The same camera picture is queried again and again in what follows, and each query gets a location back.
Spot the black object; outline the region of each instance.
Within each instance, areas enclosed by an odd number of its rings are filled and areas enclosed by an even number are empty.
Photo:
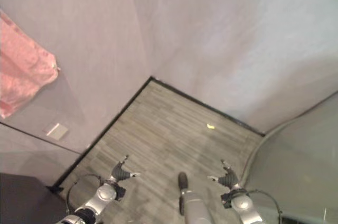
[[[80,217],[86,224],[95,224],[95,213],[88,208],[79,209],[74,215]]]
[[[179,174],[179,188],[180,190],[184,190],[188,188],[188,177],[184,172]]]
[[[184,216],[184,200],[183,197],[179,198],[179,207],[180,207],[180,215]]]
[[[179,174],[179,188],[181,191],[188,188],[188,177],[184,172]],[[179,209],[180,215],[184,216],[184,200],[182,195],[179,198]]]
[[[64,217],[64,201],[37,178],[0,174],[1,224],[57,223]]]
[[[247,193],[245,189],[232,190],[229,193],[221,195],[222,204],[225,209],[231,208],[231,200],[238,194]]]
[[[228,169],[228,174],[218,178],[218,182],[223,186],[232,189],[235,184],[238,184],[238,178],[233,170]]]
[[[115,167],[113,168],[113,170],[111,172],[111,175],[116,179],[116,182],[130,178],[130,172],[127,172],[127,171],[122,169],[122,165],[124,163],[125,163],[124,161],[120,161],[118,164],[115,165]]]
[[[113,187],[116,191],[116,198],[115,200],[120,201],[126,194],[126,189],[122,186],[118,185],[117,183],[113,184]]]

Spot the pink towel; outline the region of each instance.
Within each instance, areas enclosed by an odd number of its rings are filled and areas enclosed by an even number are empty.
[[[0,11],[0,115],[5,118],[58,76],[55,57]]]

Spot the wall outlet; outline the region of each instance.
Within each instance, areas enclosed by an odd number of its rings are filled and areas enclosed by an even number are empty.
[[[68,131],[68,128],[57,123],[48,133],[47,136],[59,141]]]

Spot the black cable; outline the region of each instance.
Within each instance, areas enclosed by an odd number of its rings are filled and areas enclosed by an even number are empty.
[[[103,185],[103,180],[102,180],[102,178],[99,175],[86,174],[86,175],[79,176],[79,178],[68,189],[67,196],[65,198],[65,212],[66,212],[66,214],[70,214],[70,208],[69,208],[70,192],[73,189],[73,187],[80,181],[80,179],[83,178],[83,177],[85,177],[85,176],[94,176],[94,177],[96,177],[100,181],[100,185],[99,186]]]
[[[282,211],[280,210],[280,207],[279,207],[277,201],[275,200],[275,198],[273,196],[271,196],[269,193],[267,193],[265,191],[261,191],[261,190],[252,190],[252,191],[247,192],[247,194],[251,194],[251,193],[261,193],[261,194],[264,194],[265,196],[272,199],[272,201],[274,202],[274,204],[276,206],[277,212],[278,212],[278,224],[281,224],[281,222],[282,222],[282,219],[281,219]]]

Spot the black baseboard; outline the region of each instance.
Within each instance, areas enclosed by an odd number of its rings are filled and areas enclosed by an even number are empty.
[[[186,99],[188,99],[190,101],[193,101],[193,102],[195,102],[195,103],[197,103],[199,105],[202,105],[203,107],[205,107],[205,108],[207,108],[209,110],[212,110],[213,112],[215,112],[215,113],[217,113],[217,114],[219,114],[219,115],[227,118],[228,120],[233,121],[235,124],[238,124],[238,125],[244,127],[245,129],[248,129],[248,130],[250,130],[250,131],[252,131],[252,132],[254,132],[254,133],[256,133],[256,134],[258,134],[260,136],[265,136],[265,134],[263,132],[260,132],[259,130],[253,128],[252,126],[247,125],[246,123],[244,123],[244,122],[242,122],[242,121],[240,121],[240,120],[238,120],[238,119],[236,119],[236,118],[234,118],[234,117],[232,117],[232,116],[230,116],[230,115],[228,115],[228,114],[226,114],[224,112],[221,112],[220,110],[215,109],[215,108],[213,108],[213,107],[211,107],[211,106],[209,106],[209,105],[207,105],[207,104],[205,104],[205,103],[203,103],[203,102],[201,102],[201,101],[193,98],[192,96],[187,95],[186,93],[181,92],[180,90],[178,90],[178,89],[170,86],[167,83],[164,83],[164,82],[162,82],[162,81],[160,81],[158,79],[155,79],[155,78],[152,78],[152,80],[155,81],[156,83],[160,84],[161,86],[163,86],[163,87],[165,87],[165,88],[167,88],[167,89],[169,89],[169,90],[171,90],[171,91],[173,91],[173,92],[175,92],[175,93],[177,93],[177,94],[185,97]]]
[[[82,159],[93,149],[93,147],[100,141],[100,139],[105,135],[105,133],[110,129],[110,127],[119,119],[119,117],[126,111],[126,109],[133,103],[133,101],[138,97],[142,90],[149,84],[153,79],[150,77],[147,81],[141,86],[141,88],[134,94],[134,96],[129,100],[129,102],[123,107],[123,109],[117,114],[113,120],[103,129],[103,131],[96,137],[93,143],[75,160],[75,162],[60,176],[60,178],[54,183],[51,187],[51,191],[56,191],[59,189],[62,182],[67,178],[67,176],[76,168],[76,166],[82,161]]]

